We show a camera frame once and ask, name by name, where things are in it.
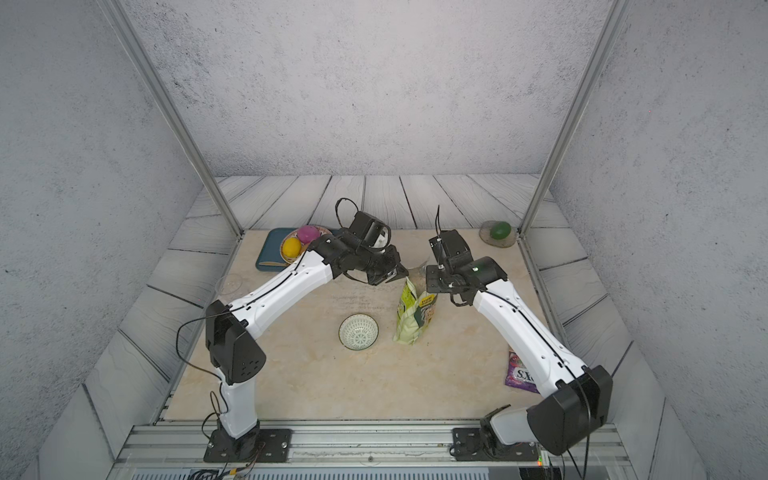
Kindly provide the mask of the green oats bag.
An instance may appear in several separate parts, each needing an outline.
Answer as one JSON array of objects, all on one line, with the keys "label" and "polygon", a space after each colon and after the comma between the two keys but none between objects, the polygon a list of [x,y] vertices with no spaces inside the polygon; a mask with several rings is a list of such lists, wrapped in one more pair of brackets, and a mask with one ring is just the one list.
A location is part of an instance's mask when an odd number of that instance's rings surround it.
[{"label": "green oats bag", "polygon": [[397,308],[393,341],[402,345],[414,344],[429,327],[437,300],[437,294],[419,292],[415,284],[406,278]]}]

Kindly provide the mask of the white patterned breakfast bowl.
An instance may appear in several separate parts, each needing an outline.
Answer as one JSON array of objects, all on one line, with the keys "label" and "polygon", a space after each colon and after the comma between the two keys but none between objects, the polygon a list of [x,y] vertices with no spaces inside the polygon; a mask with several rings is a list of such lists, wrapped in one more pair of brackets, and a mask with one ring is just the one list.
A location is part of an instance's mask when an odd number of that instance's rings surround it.
[{"label": "white patterned breakfast bowl", "polygon": [[341,344],[352,351],[370,348],[378,339],[379,326],[376,320],[366,314],[354,314],[344,319],[339,327]]}]

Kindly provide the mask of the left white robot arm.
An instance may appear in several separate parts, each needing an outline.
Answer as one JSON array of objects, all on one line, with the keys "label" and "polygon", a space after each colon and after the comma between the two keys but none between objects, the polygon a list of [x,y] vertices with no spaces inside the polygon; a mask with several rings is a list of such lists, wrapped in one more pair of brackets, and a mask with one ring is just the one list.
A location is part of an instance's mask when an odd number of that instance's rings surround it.
[{"label": "left white robot arm", "polygon": [[251,293],[207,310],[206,348],[221,382],[225,411],[219,424],[232,439],[251,434],[259,424],[255,376],[266,363],[257,339],[284,313],[317,288],[350,271],[361,271],[377,286],[408,276],[393,245],[374,249],[350,246],[340,232],[313,241],[291,266]]}]

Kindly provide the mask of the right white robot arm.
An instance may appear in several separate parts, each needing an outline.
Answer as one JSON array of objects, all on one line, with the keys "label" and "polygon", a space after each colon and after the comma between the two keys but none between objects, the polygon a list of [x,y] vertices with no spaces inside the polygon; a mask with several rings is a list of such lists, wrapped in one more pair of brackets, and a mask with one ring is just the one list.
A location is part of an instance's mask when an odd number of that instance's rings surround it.
[{"label": "right white robot arm", "polygon": [[430,265],[426,286],[430,293],[460,296],[522,360],[543,397],[526,410],[526,422],[545,450],[561,455],[606,423],[612,376],[600,365],[587,366],[544,327],[493,259],[483,257],[453,270]]}]

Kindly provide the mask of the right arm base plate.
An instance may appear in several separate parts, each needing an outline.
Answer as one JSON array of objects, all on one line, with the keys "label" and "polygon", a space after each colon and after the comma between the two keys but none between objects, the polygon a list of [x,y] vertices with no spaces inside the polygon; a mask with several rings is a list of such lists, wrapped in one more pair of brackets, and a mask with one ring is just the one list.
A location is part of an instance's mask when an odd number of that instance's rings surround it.
[{"label": "right arm base plate", "polygon": [[488,428],[454,428],[449,454],[459,462],[538,462],[535,444],[517,442],[504,444]]}]

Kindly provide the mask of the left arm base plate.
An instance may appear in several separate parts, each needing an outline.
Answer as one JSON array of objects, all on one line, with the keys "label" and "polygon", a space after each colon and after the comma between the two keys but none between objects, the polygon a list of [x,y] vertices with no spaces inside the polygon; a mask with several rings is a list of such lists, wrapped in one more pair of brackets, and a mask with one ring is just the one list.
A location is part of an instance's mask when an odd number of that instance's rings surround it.
[{"label": "left arm base plate", "polygon": [[203,455],[203,462],[224,463],[285,463],[288,459],[292,431],[290,429],[255,429],[239,439],[217,428]]}]

